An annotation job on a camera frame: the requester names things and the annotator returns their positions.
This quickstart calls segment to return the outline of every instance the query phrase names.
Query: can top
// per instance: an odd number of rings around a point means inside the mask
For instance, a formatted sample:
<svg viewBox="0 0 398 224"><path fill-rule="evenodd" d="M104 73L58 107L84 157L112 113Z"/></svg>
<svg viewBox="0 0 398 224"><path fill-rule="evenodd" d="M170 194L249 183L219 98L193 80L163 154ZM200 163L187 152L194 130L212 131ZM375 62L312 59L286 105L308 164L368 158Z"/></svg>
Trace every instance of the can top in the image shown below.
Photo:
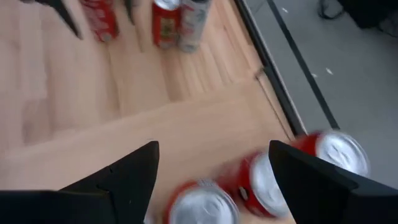
<svg viewBox="0 0 398 224"><path fill-rule="evenodd" d="M345 133L328 131L322 134L316 149L320 159L361 176L369 175L366 153L355 139Z"/></svg>
<svg viewBox="0 0 398 224"><path fill-rule="evenodd" d="M239 212L231 197L217 185L188 189L174 202L170 224L238 224Z"/></svg>
<svg viewBox="0 0 398 224"><path fill-rule="evenodd" d="M284 217L289 213L285 198L276 182L268 153L255 158L251 167L250 181L257 200L271 215Z"/></svg>
<svg viewBox="0 0 398 224"><path fill-rule="evenodd" d="M173 11L180 6L180 0L154 0L162 9Z"/></svg>

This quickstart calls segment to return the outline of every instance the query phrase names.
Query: red soda can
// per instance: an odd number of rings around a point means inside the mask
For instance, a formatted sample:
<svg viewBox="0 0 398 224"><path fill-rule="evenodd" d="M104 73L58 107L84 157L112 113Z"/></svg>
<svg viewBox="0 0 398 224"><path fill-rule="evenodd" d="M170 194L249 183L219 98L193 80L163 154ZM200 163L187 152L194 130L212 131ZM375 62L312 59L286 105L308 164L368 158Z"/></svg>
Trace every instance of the red soda can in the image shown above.
<svg viewBox="0 0 398 224"><path fill-rule="evenodd" d="M276 182L268 153L255 151L223 167L217 183L259 217L286 217L289 208Z"/></svg>
<svg viewBox="0 0 398 224"><path fill-rule="evenodd" d="M319 131L300 136L290 145L342 169L369 176L369 160L363 148L351 136L340 131Z"/></svg>
<svg viewBox="0 0 398 224"><path fill-rule="evenodd" d="M108 42L119 35L113 0L80 0L95 39Z"/></svg>
<svg viewBox="0 0 398 224"><path fill-rule="evenodd" d="M154 0L152 35L155 45L167 49L177 44L180 18L180 0Z"/></svg>
<svg viewBox="0 0 398 224"><path fill-rule="evenodd" d="M238 224L232 198L212 180L193 180L177 187L164 213L164 224Z"/></svg>

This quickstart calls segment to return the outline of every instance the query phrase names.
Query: black cable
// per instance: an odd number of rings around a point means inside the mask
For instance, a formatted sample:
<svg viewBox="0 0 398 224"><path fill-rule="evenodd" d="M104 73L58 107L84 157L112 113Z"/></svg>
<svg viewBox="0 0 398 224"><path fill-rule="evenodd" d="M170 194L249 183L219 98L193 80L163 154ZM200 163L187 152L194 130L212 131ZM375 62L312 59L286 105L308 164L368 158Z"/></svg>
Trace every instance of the black cable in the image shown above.
<svg viewBox="0 0 398 224"><path fill-rule="evenodd" d="M318 1L318 15L319 17L321 17L322 19L326 19L326 20L334 20L339 18L340 16L342 16L345 13L344 8L341 9L340 12L337 12L335 15L329 16L326 14L326 10L328 9L329 5L327 4L326 0L319 0Z"/></svg>

